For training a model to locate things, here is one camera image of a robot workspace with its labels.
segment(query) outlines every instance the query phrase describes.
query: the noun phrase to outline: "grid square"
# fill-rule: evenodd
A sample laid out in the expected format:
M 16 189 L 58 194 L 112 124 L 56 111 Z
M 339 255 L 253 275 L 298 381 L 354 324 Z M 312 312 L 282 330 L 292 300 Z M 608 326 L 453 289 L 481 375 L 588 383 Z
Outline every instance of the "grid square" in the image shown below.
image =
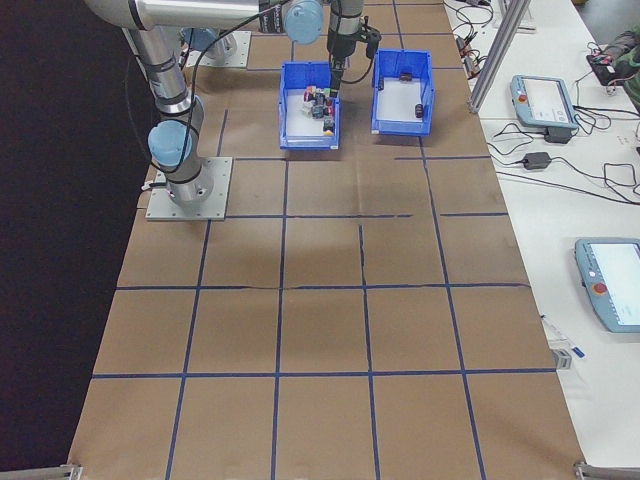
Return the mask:
M 575 479 L 584 456 L 555 373 L 473 375 L 469 385 L 487 478 Z
M 366 378 L 283 378 L 276 478 L 373 479 Z
M 374 370 L 460 368 L 444 288 L 369 290 L 367 295 Z
M 355 215 L 358 213 L 354 162 L 291 162 L 289 215 Z
M 328 26 L 329 7 L 324 8 L 324 14 L 324 22 Z M 327 32 L 327 26 L 322 29 L 324 33 Z M 296 62 L 326 62 L 328 55 L 326 35 L 320 36 L 318 40 L 308 45 L 293 44 L 293 59 Z
M 273 372 L 277 290 L 200 293 L 190 372 Z
M 480 478 L 459 375 L 378 377 L 375 394 L 381 478 Z
M 402 43 L 407 50 L 428 50 L 433 67 L 461 68 L 460 54 L 451 32 L 442 35 L 403 35 Z
M 92 380 L 69 462 L 83 477 L 164 478 L 178 379 Z
M 364 15 L 369 16 L 371 26 L 377 28 L 382 35 L 399 33 L 393 5 L 368 5 Z
M 280 285 L 282 220 L 230 218 L 212 227 L 203 285 Z
M 531 290 L 456 288 L 467 368 L 554 368 Z
M 273 389 L 271 378 L 189 379 L 171 479 L 269 478 Z
M 198 155 L 201 157 L 216 157 L 218 156 L 220 135 L 225 121 L 224 108 L 214 100 L 212 95 L 201 95 L 198 92 L 198 96 L 203 99 L 205 110 L 204 122 L 200 128 L 200 137 L 198 138 Z
M 287 221 L 285 286 L 361 285 L 355 222 L 294 218 Z
M 283 161 L 242 160 L 233 164 L 229 188 L 229 215 L 282 215 Z
M 116 292 L 94 373 L 181 372 L 194 297 L 172 290 Z
M 365 7 L 364 9 L 365 15 L 368 15 L 367 12 L 369 11 L 370 8 L 373 8 L 373 5 Z M 382 41 L 380 42 L 380 48 L 401 49 L 402 44 L 400 43 L 400 35 L 398 35 L 397 32 L 385 33 L 382 37 Z M 355 53 L 349 57 L 349 68 L 344 74 L 345 79 L 352 80 L 352 79 L 360 78 L 360 76 L 364 74 L 364 72 L 367 70 L 371 60 L 367 58 L 366 50 L 367 50 L 367 45 L 365 43 L 358 42 L 358 44 L 356 45 Z
M 452 283 L 528 284 L 509 217 L 440 217 Z
M 491 160 L 437 160 L 428 162 L 436 209 L 443 213 L 506 212 Z M 463 178 L 473 181 L 465 182 Z
M 464 70 L 434 70 L 437 107 L 431 135 L 423 138 L 425 155 L 431 157 L 488 156 L 484 132 L 477 115 L 469 113 L 471 96 Z
M 250 111 L 267 110 L 271 105 L 277 109 L 279 85 L 279 69 L 251 71 L 241 68 L 205 68 L 198 70 L 198 96 L 205 102 L 205 124 L 206 116 L 213 111 L 224 112 L 225 109 L 232 108 Z
M 247 68 L 280 69 L 282 62 L 291 60 L 291 40 L 281 35 L 255 35 L 251 38 Z
M 396 5 L 400 32 L 451 33 L 444 5 Z
M 118 286 L 198 283 L 206 222 L 149 222 L 145 215 L 136 212 Z
M 421 161 L 363 159 L 358 165 L 358 203 L 363 215 L 429 211 L 427 177 Z
M 419 137 L 371 133 L 371 89 L 345 89 L 341 102 L 342 128 L 347 134 L 343 138 L 343 132 L 340 133 L 344 158 L 392 160 L 421 157 Z
M 442 283 L 442 265 L 431 218 L 365 221 L 364 270 L 368 285 Z
M 361 291 L 288 290 L 282 315 L 282 371 L 367 370 Z
M 222 137 L 222 156 L 245 158 L 282 158 L 279 144 L 278 102 L 269 103 L 259 93 L 247 93 L 253 109 L 229 110 Z

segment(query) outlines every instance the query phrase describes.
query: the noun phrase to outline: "electronic device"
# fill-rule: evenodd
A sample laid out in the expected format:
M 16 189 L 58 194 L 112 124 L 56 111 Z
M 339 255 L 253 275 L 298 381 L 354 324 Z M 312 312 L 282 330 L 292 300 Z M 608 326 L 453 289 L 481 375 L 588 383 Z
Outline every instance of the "electronic device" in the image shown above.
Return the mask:
M 640 332 L 640 240 L 583 238 L 575 244 L 591 305 L 607 330 Z
M 511 3 L 511 0 L 498 0 L 498 6 L 500 7 L 500 12 L 502 13 L 502 15 L 499 18 L 496 17 L 496 20 L 494 22 L 494 26 L 496 28 L 500 26 L 500 22 L 502 22 L 502 19 L 504 18 L 505 13 L 507 13 L 507 9 L 509 8 L 510 3 Z M 533 15 L 531 15 L 531 11 L 529 10 L 529 8 L 527 8 L 527 10 L 524 12 L 524 16 L 520 21 L 520 25 L 518 26 L 517 32 L 518 33 L 535 33 L 536 32 L 536 22 L 533 19 Z
M 591 70 L 593 70 L 593 73 L 595 74 L 596 78 L 600 82 L 600 85 L 606 87 L 613 80 L 616 80 L 619 77 L 619 75 L 617 74 L 616 70 L 613 68 L 612 65 L 605 65 L 603 63 L 598 63 L 594 60 L 595 58 L 596 57 L 594 55 L 587 55 L 587 62 L 589 63 Z M 622 85 L 624 83 L 624 80 L 618 80 L 616 83 L 618 85 Z
M 516 75 L 511 80 L 511 100 L 520 123 L 544 128 L 547 142 L 567 143 L 579 128 L 571 97 L 560 78 Z

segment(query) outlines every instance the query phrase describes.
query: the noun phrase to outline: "black cable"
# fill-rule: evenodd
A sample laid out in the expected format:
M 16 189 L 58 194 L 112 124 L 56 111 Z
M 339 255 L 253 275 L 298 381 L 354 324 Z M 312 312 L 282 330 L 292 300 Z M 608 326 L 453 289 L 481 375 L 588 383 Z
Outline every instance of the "black cable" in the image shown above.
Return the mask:
M 587 118 L 586 119 L 583 118 L 581 113 L 584 114 Z M 604 115 L 602 113 L 589 112 L 588 110 L 582 110 L 582 111 L 576 112 L 573 119 L 578 124 L 578 127 L 580 127 L 580 130 L 586 133 L 587 136 L 591 135 L 594 132 L 594 130 L 600 130 L 600 131 L 608 130 L 609 128 L 611 128 L 611 125 L 613 124 L 611 117 Z M 607 121 L 607 124 L 605 126 L 598 125 L 598 120 L 601 120 L 601 119 L 604 119 Z M 590 127 L 589 130 L 585 128 L 583 123 Z
M 585 73 L 583 76 L 581 76 L 578 80 L 573 82 L 575 84 L 575 86 L 576 86 L 576 103 L 580 103 L 580 82 L 582 80 L 584 80 L 585 78 L 587 78 L 592 73 L 593 73 L 593 70 L 589 70 L 587 73 Z
M 521 165 L 524 163 L 524 160 L 518 160 L 516 162 L 503 162 L 502 160 L 500 160 L 498 157 L 496 157 L 493 154 L 489 154 L 491 155 L 491 158 L 493 158 L 496 162 L 498 162 L 500 165 L 502 165 L 503 167 L 511 167 L 513 165 Z
M 129 60 L 127 61 L 127 69 L 124 74 L 124 101 L 125 101 L 125 104 L 127 105 L 127 115 L 129 117 L 129 124 L 131 125 L 131 130 L 133 131 L 133 135 L 136 137 L 136 141 L 138 143 L 138 146 L 140 147 L 140 152 L 142 153 L 142 156 L 147 162 L 152 163 L 151 154 L 147 151 L 147 148 L 145 147 L 144 142 L 142 141 L 142 137 L 140 136 L 140 132 L 138 131 L 138 127 L 136 126 L 136 122 L 133 119 L 133 111 L 131 110 L 131 98 L 129 96 L 129 77 L 131 76 L 131 65 L 133 64 L 133 61 L 135 60 L 135 58 L 136 58 L 135 56 L 129 57 Z
M 614 202 L 614 203 L 622 203 L 624 205 L 640 205 L 640 202 L 635 202 L 635 201 L 632 201 L 632 200 L 619 200 L 617 198 L 607 197 L 605 195 L 600 195 L 598 193 L 590 192 L 588 190 L 583 190 L 581 188 L 572 187 L 570 185 L 563 185 L 561 183 L 547 182 L 546 180 L 541 180 L 539 178 L 527 177 L 526 175 L 517 175 L 515 173 L 507 173 L 507 172 L 501 172 L 501 171 L 496 171 L 496 173 L 498 175 L 504 175 L 506 177 L 520 178 L 520 179 L 523 179 L 523 180 L 528 180 L 528 181 L 531 181 L 531 182 L 540 183 L 542 185 L 547 185 L 547 186 L 550 186 L 550 187 L 561 188 L 563 190 L 569 190 L 571 192 L 576 192 L 576 193 L 582 193 L 584 195 L 589 195 L 591 197 L 601 198 L 603 200 L 608 200 L 608 201 Z
M 454 12 L 456 12 L 456 18 L 458 20 L 460 20 L 462 23 L 460 25 L 458 25 L 457 27 L 455 27 L 452 32 L 455 33 L 455 31 L 462 27 L 462 26 L 468 26 L 469 27 L 469 33 L 468 35 L 465 37 L 465 43 L 469 43 L 471 40 L 473 40 L 473 38 L 476 36 L 477 32 L 476 29 L 474 27 L 474 22 L 471 21 L 471 19 L 469 17 L 467 17 L 464 13 L 460 12 L 459 8 L 455 8 L 452 7 L 451 5 L 449 5 L 447 2 L 445 2 L 443 0 L 442 2 L 444 4 L 445 7 L 449 8 L 450 10 L 453 10 Z
M 336 34 L 334 35 L 332 41 L 331 41 L 331 47 L 329 48 L 329 71 L 331 72 L 331 76 L 335 78 L 335 73 L 334 71 L 331 69 L 331 59 L 333 58 L 333 49 L 336 45 L 336 37 L 338 36 L 338 32 L 340 32 L 340 21 L 342 20 L 342 1 L 341 0 L 336 0 L 336 4 L 338 5 L 338 21 L 336 22 Z M 340 79 L 340 83 L 345 83 L 347 85 L 355 85 L 357 83 L 360 83 L 361 81 L 363 81 L 365 78 L 367 78 L 367 75 L 369 75 L 369 72 L 371 71 L 371 68 L 373 67 L 373 58 L 369 59 L 369 66 L 367 67 L 366 72 L 364 72 L 362 74 L 362 76 L 360 76 L 359 78 L 357 78 L 356 80 L 345 80 L 344 78 Z
M 507 128 L 508 127 L 515 127 L 515 131 L 514 132 L 507 132 Z M 500 155 L 503 156 L 507 156 L 507 155 L 511 155 L 513 152 L 515 152 L 518 148 L 524 146 L 524 145 L 528 145 L 530 143 L 533 142 L 534 135 L 542 135 L 544 136 L 544 133 L 542 132 L 528 132 L 528 131 L 524 131 L 522 130 L 517 124 L 511 122 L 511 123 L 507 123 L 502 130 L 500 130 L 498 133 L 496 133 L 493 138 L 496 137 L 500 137 L 502 135 L 524 135 L 525 137 L 527 137 L 527 141 L 519 143 L 518 145 L 516 145 L 515 147 L 513 147 L 511 150 L 509 150 L 508 152 L 503 152 L 501 151 L 498 147 L 496 147 L 493 143 L 487 142 L 487 145 L 490 146 L 491 148 L 493 148 L 496 152 L 498 152 Z
M 600 48 L 600 45 L 598 45 L 596 42 L 587 43 L 587 48 L 591 50 L 591 55 L 600 55 L 603 52 L 603 50 Z
M 193 111 L 195 110 L 196 78 L 197 78 L 197 75 L 198 75 L 198 67 L 200 66 L 200 62 L 204 58 L 205 54 L 216 43 L 218 43 L 220 40 L 222 40 L 226 36 L 231 35 L 236 30 L 239 30 L 240 28 L 244 27 L 245 25 L 253 22 L 254 20 L 257 20 L 258 18 L 260 18 L 261 16 L 265 15 L 266 13 L 268 13 L 271 10 L 273 10 L 274 8 L 281 7 L 281 6 L 289 3 L 290 1 L 291 0 L 282 0 L 282 1 L 278 2 L 278 3 L 276 3 L 275 5 L 273 5 L 272 7 L 270 7 L 269 9 L 267 9 L 267 10 L 265 10 L 263 12 L 256 13 L 255 15 L 252 15 L 251 17 L 249 17 L 246 20 L 240 22 L 239 24 L 237 24 L 236 26 L 230 28 L 229 30 L 225 30 L 223 33 L 221 33 L 215 39 L 213 39 L 213 41 L 211 43 L 209 43 L 209 45 L 207 45 L 202 50 L 202 52 L 200 52 L 200 55 L 198 55 L 198 58 L 196 59 L 196 62 L 193 65 L 193 73 L 191 74 L 191 103 L 190 103 L 190 108 L 189 108 L 189 117 L 187 118 L 187 128 L 185 130 L 185 135 L 184 135 L 184 143 L 182 144 L 182 153 L 180 154 L 180 161 L 178 162 L 178 165 L 175 168 L 173 168 L 172 170 L 163 170 L 162 168 L 158 168 L 158 166 L 156 166 L 156 168 L 158 168 L 158 170 L 160 170 L 164 174 L 175 173 L 180 168 L 180 166 L 182 165 L 182 162 L 184 162 L 184 156 L 185 156 L 185 153 L 187 151 L 187 145 L 189 144 L 189 136 L 191 134 L 191 128 L 192 128 L 192 122 L 193 122 Z
M 184 62 L 180 65 L 180 70 L 184 70 L 184 67 L 187 66 L 187 62 L 189 61 L 189 55 L 191 55 L 191 44 L 193 43 L 193 31 L 195 29 L 192 28 L 189 33 L 189 42 L 187 43 L 187 52 L 184 54 Z
M 367 78 L 367 75 L 369 75 L 369 72 L 371 71 L 371 67 L 373 67 L 373 58 L 369 60 L 369 66 L 367 67 L 367 71 L 364 72 L 360 78 L 358 78 L 357 80 L 345 80 L 343 78 L 341 79 L 341 82 L 346 83 L 347 85 L 355 85 L 356 83 L 360 83 L 362 80 Z
M 613 112 L 613 113 L 627 113 L 629 115 L 633 115 L 634 117 L 640 118 L 640 113 L 633 112 L 631 110 L 620 110 L 617 108 L 596 108 L 596 107 L 584 107 L 582 105 L 574 105 L 573 108 L 575 110 L 584 110 L 588 112 Z

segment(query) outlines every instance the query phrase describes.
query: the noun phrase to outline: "blue tape line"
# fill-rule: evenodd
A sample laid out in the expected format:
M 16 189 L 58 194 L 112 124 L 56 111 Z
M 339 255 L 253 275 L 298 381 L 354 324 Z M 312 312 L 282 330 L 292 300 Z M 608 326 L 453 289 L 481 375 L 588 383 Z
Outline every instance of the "blue tape line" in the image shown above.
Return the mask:
M 373 358 L 371 354 L 371 326 L 369 323 L 369 298 L 367 295 L 367 278 L 364 268 L 364 227 L 358 225 L 358 242 L 360 246 L 360 275 L 362 278 L 362 303 L 364 311 L 364 333 L 367 347 L 367 373 L 369 374 L 369 406 L 371 409 L 371 437 L 373 442 L 373 465 L 376 480 L 380 480 L 380 454 L 378 449 L 378 426 L 376 423 L 376 401 L 373 385 Z
M 469 369 L 464 373 L 473 375 L 544 374 L 556 373 L 555 368 L 482 368 Z M 333 378 L 333 377 L 433 377 L 462 375 L 462 370 L 379 370 L 367 372 L 190 372 L 190 373 L 95 373 L 92 380 L 128 379 L 177 379 L 177 378 Z
M 224 117 L 222 117 L 222 125 L 220 126 L 220 137 L 218 138 L 218 148 L 216 149 L 216 156 L 220 156 L 220 152 L 222 151 L 222 138 L 224 136 L 224 129 L 227 126 L 227 118 L 229 117 L 229 110 L 224 109 Z
M 237 162 L 287 162 L 284 157 L 234 157 Z
M 278 292 L 278 327 L 276 333 L 276 365 L 275 365 L 275 385 L 273 390 L 273 426 L 271 438 L 271 480 L 276 480 L 276 466 L 278 459 L 278 415 L 280 408 L 280 361 L 282 353 L 282 312 L 284 302 L 284 280 L 285 280 L 285 247 L 287 241 L 287 208 L 289 192 L 289 163 L 284 168 L 284 195 L 282 200 L 282 239 L 280 242 L 280 288 Z
M 422 145 L 422 139 L 420 139 L 420 147 L 422 149 L 422 153 L 424 155 L 424 149 Z M 423 159 L 422 166 L 424 168 L 424 173 L 427 177 L 427 187 L 429 190 L 429 198 L 431 200 L 431 213 L 433 215 L 433 223 L 435 227 L 435 234 L 438 243 L 438 250 L 440 251 L 440 261 L 442 262 L 442 273 L 444 275 L 444 281 L 446 284 L 449 284 L 449 273 L 447 271 L 447 263 L 444 255 L 444 246 L 442 242 L 442 235 L 440 232 L 440 224 L 438 222 L 438 212 L 436 211 L 435 201 L 433 196 L 433 190 L 431 188 L 431 176 L 429 175 L 429 166 L 427 163 L 426 157 Z M 462 342 L 460 339 L 460 331 L 458 329 L 458 321 L 456 318 L 455 307 L 453 304 L 453 295 L 451 294 L 451 287 L 447 286 L 447 299 L 449 302 L 449 310 L 451 312 L 451 323 L 453 325 L 453 332 L 456 341 L 456 348 L 458 350 L 458 360 L 460 362 L 460 370 L 462 374 L 462 384 L 464 387 L 465 399 L 467 402 L 467 410 L 469 413 L 469 422 L 471 423 L 471 433 L 473 436 L 473 443 L 476 450 L 476 458 L 478 460 L 478 468 L 480 470 L 480 478 L 482 480 L 487 480 L 487 474 L 484 468 L 484 460 L 482 458 L 482 450 L 480 448 L 480 439 L 478 436 L 478 428 L 476 425 L 475 414 L 473 412 L 473 404 L 471 402 L 471 391 L 469 390 L 469 382 L 467 379 L 467 374 L 465 372 L 465 364 L 464 364 L 464 354 L 462 352 Z
M 453 156 L 435 156 L 424 157 L 426 160 L 490 160 L 491 155 L 453 155 Z
M 367 290 L 394 290 L 404 288 L 517 288 L 531 285 L 520 282 L 481 282 L 481 283 L 417 283 L 417 284 L 374 284 L 366 285 Z M 360 290 L 362 285 L 298 285 L 295 287 L 283 288 L 284 290 Z M 131 287 L 116 287 L 116 291 L 162 291 L 162 290 L 279 290 L 279 287 L 254 287 L 251 285 L 201 285 L 201 286 L 180 286 L 180 285 L 138 285 Z
M 400 28 L 400 16 L 396 8 L 396 0 L 391 0 L 393 6 L 393 15 L 396 17 L 396 28 L 398 29 L 398 38 L 400 39 L 400 48 L 404 50 L 404 41 L 402 40 L 402 29 Z
M 182 373 L 94 373 L 92 380 L 127 380 L 130 378 L 182 378 Z
M 191 312 L 191 324 L 189 325 L 189 336 L 187 339 L 187 349 L 184 356 L 184 365 L 182 367 L 182 381 L 180 382 L 180 392 L 178 394 L 178 405 L 176 407 L 176 416 L 173 422 L 173 432 L 171 434 L 171 446 L 169 447 L 169 459 L 167 461 L 167 471 L 165 480 L 171 478 L 171 470 L 173 468 L 173 456 L 176 449 L 176 440 L 178 437 L 178 429 L 180 427 L 180 417 L 182 415 L 182 402 L 184 400 L 184 390 L 187 383 L 187 372 L 189 369 L 189 360 L 191 356 L 191 347 L 193 345 L 193 333 L 195 331 L 196 319 L 198 317 L 198 302 L 200 300 L 200 285 L 204 276 L 204 265 L 207 257 L 207 247 L 209 245 L 209 235 L 211 234 L 211 220 L 207 221 L 207 229 L 204 234 L 204 243 L 202 245 L 202 255 L 200 257 L 200 268 L 198 270 L 198 285 L 193 300 L 193 310 Z
M 264 215 L 227 215 L 227 219 L 264 219 L 264 218 L 302 218 L 302 219 L 337 219 L 337 220 L 352 220 L 352 219 L 393 219 L 393 218 L 411 218 L 411 213 L 398 213 L 398 214 L 354 214 L 354 215 L 276 215 L 276 214 L 264 214 Z

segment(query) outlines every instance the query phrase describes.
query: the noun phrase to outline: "brown paper floor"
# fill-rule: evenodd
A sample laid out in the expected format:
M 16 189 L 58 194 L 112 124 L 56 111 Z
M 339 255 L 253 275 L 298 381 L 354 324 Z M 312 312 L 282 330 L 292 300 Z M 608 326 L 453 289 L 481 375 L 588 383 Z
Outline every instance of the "brown paper floor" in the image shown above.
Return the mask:
M 383 47 L 432 49 L 433 133 L 284 154 L 283 60 L 206 70 L 201 155 L 236 158 L 224 223 L 141 198 L 70 453 L 91 479 L 573 478 L 581 458 L 444 7 L 369 5 Z M 366 68 L 359 47 L 347 77 Z

